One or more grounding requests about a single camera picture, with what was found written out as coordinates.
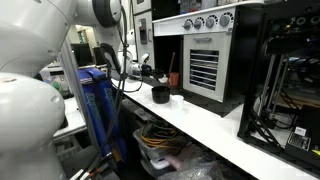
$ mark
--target black cup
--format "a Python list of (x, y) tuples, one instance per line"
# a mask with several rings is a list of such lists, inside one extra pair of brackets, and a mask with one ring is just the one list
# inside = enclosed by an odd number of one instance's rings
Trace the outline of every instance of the black cup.
[(151, 89), (152, 99), (157, 104), (164, 104), (170, 100), (170, 88), (166, 86), (157, 86)]

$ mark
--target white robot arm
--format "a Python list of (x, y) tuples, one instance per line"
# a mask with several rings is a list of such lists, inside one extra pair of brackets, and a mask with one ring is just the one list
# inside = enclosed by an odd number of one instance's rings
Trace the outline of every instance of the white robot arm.
[(93, 26), (117, 52), (119, 0), (1, 0), (0, 72), (35, 76), (52, 62), (70, 24)]
[(93, 26), (117, 52), (120, 1), (0, 0), (0, 12), (0, 179), (65, 179), (50, 143), (63, 98), (30, 77), (56, 59), (70, 24)]

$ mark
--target oven knob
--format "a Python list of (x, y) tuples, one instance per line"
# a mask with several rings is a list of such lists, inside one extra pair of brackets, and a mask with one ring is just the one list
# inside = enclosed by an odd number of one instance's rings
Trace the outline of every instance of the oven knob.
[(200, 29), (202, 26), (202, 22), (200, 19), (197, 19), (194, 21), (194, 24), (193, 24), (193, 27), (196, 28), (196, 29)]
[(184, 22), (184, 25), (182, 27), (185, 30), (189, 30), (191, 28), (191, 22), (189, 22), (189, 21)]
[(306, 23), (307, 19), (305, 17), (300, 17), (297, 19), (297, 25), (302, 26), (304, 23)]
[(281, 26), (279, 24), (275, 24), (272, 26), (272, 31), (276, 32), (276, 31), (279, 31), (281, 28)]
[(222, 27), (228, 26), (229, 22), (230, 22), (230, 17), (229, 17), (229, 16), (227, 16), (227, 15), (222, 15), (222, 16), (220, 17), (220, 25), (221, 25)]
[(311, 18), (311, 23), (313, 25), (319, 24), (320, 23), (320, 16), (314, 16), (313, 18)]
[(207, 20), (206, 20), (206, 26), (208, 28), (212, 28), (214, 26), (214, 23), (215, 23), (215, 19), (213, 17), (209, 17)]

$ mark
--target metal pole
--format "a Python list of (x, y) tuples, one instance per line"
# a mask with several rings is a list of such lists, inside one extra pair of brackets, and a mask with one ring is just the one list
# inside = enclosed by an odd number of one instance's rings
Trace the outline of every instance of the metal pole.
[[(288, 64), (289, 64), (289, 59), (287, 59), (286, 65), (284, 66), (282, 77), (281, 77), (281, 81), (280, 81), (280, 84), (279, 84), (279, 88), (278, 88), (278, 92), (277, 92), (275, 101), (278, 100), (278, 97), (280, 95), (280, 92), (281, 92), (281, 89), (282, 89), (282, 85), (283, 85), (283, 81), (284, 81), (284, 77), (285, 77), (285, 75), (287, 73)], [(276, 106), (277, 106), (277, 103), (274, 103), (273, 108), (272, 108), (272, 112), (271, 112), (272, 114), (274, 114), (274, 111), (276, 110)]]
[(267, 94), (267, 90), (268, 90), (268, 86), (269, 86), (269, 82), (270, 82), (270, 77), (271, 77), (271, 73), (272, 73), (272, 69), (273, 69), (273, 64), (274, 64), (274, 60), (276, 59), (276, 55), (272, 55), (271, 56), (271, 61), (270, 61), (270, 65), (269, 65), (269, 69), (268, 69), (268, 74), (267, 74), (267, 78), (266, 78), (266, 82), (264, 83), (264, 87), (263, 87), (263, 92), (262, 92), (262, 98), (261, 98), (261, 102), (260, 102), (260, 106), (259, 106), (259, 110), (258, 110), (258, 116), (260, 117), (261, 115), (261, 111), (262, 111), (262, 107), (264, 105), (265, 99), (266, 99), (266, 94)]
[(66, 38), (66, 40), (62, 45), (61, 55), (62, 55), (61, 63), (65, 68), (64, 72), (66, 73), (66, 75), (70, 80), (69, 83), (70, 83), (70, 86), (72, 87), (74, 97), (77, 100), (79, 111), (83, 119), (86, 121), (90, 141), (94, 147), (99, 149), (98, 142), (93, 129), (93, 125), (91, 123), (92, 121), (89, 116), (89, 111), (88, 111), (85, 96), (83, 93), (82, 85), (79, 80), (77, 61), (72, 53), (70, 41), (68, 40), (68, 38)]
[(270, 110), (270, 106), (271, 106), (271, 103), (272, 103), (272, 100), (273, 100), (273, 94), (274, 94), (274, 92), (276, 90), (276, 86), (278, 84), (278, 79), (279, 79), (279, 75), (280, 75), (280, 72), (281, 72), (281, 65), (282, 65), (283, 59), (284, 59), (284, 55), (281, 56), (281, 59), (280, 59), (280, 62), (279, 62), (279, 66), (278, 66), (278, 70), (277, 70), (276, 79), (274, 80), (272, 91), (271, 91), (271, 94), (269, 96), (269, 102), (268, 102), (268, 106), (267, 106), (267, 110), (268, 111)]

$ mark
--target cable bundle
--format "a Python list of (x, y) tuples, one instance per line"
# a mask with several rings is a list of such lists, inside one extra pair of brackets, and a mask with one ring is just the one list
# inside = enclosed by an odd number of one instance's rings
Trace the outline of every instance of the cable bundle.
[(181, 149), (185, 140), (181, 139), (175, 128), (166, 123), (155, 121), (144, 126), (140, 131), (140, 138), (149, 147)]

